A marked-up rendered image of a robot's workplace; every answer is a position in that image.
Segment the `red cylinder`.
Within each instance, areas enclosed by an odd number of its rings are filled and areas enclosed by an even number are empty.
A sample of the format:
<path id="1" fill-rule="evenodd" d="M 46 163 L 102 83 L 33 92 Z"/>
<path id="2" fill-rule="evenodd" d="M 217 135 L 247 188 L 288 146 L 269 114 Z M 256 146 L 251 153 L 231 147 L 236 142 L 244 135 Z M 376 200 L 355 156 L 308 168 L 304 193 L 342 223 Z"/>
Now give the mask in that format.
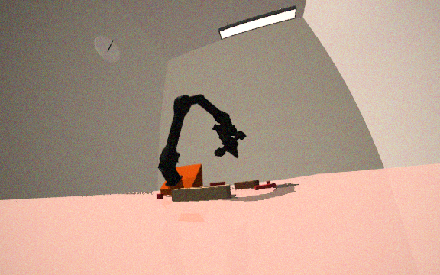
<path id="1" fill-rule="evenodd" d="M 276 184 L 275 183 L 271 183 L 271 184 L 264 184 L 264 185 L 259 185 L 259 186 L 255 186 L 254 189 L 269 189 L 271 187 L 275 187 Z"/>

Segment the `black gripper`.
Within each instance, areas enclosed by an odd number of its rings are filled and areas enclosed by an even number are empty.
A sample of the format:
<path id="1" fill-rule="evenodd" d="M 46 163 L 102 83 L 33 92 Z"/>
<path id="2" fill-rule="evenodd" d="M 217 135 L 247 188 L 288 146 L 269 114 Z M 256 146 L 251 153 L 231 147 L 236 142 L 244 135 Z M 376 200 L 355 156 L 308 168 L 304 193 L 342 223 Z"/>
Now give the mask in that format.
<path id="1" fill-rule="evenodd" d="M 219 139 L 222 140 L 222 144 L 224 145 L 222 148 L 218 148 L 217 150 L 215 150 L 215 156 L 218 157 L 222 157 L 225 152 L 229 152 L 230 154 L 232 154 L 233 156 L 235 156 L 236 158 L 238 158 L 238 149 L 237 146 L 239 145 L 239 143 L 237 142 L 237 140 L 240 138 L 240 140 L 243 140 L 244 138 L 246 138 L 246 134 L 242 131 L 238 131 L 236 134 L 234 134 L 235 138 L 232 139 L 231 134 L 229 134 L 228 131 L 223 131 L 220 135 L 219 135 Z"/>

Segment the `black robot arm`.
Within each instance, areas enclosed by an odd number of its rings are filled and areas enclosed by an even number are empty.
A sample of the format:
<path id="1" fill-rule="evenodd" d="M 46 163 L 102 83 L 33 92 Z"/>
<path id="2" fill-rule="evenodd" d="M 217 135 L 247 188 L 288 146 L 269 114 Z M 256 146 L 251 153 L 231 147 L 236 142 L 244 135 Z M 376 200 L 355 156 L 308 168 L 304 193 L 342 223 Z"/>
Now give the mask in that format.
<path id="1" fill-rule="evenodd" d="M 231 123 L 230 115 L 224 111 L 219 110 L 202 94 L 193 96 L 182 95 L 175 98 L 173 104 L 173 123 L 170 128 L 167 145 L 162 150 L 162 153 L 159 157 L 160 163 L 158 169 L 162 172 L 162 175 L 167 181 L 165 186 L 176 186 L 180 179 L 183 177 L 182 175 L 179 175 L 179 173 L 176 171 L 176 165 L 180 156 L 180 154 L 176 152 L 176 147 L 183 126 L 184 117 L 189 112 L 191 106 L 195 104 L 199 105 L 201 108 L 204 108 L 220 124 L 215 124 L 212 129 L 216 130 L 218 136 L 223 131 L 228 131 L 231 136 L 234 136 L 234 134 L 238 132 L 235 125 Z"/>

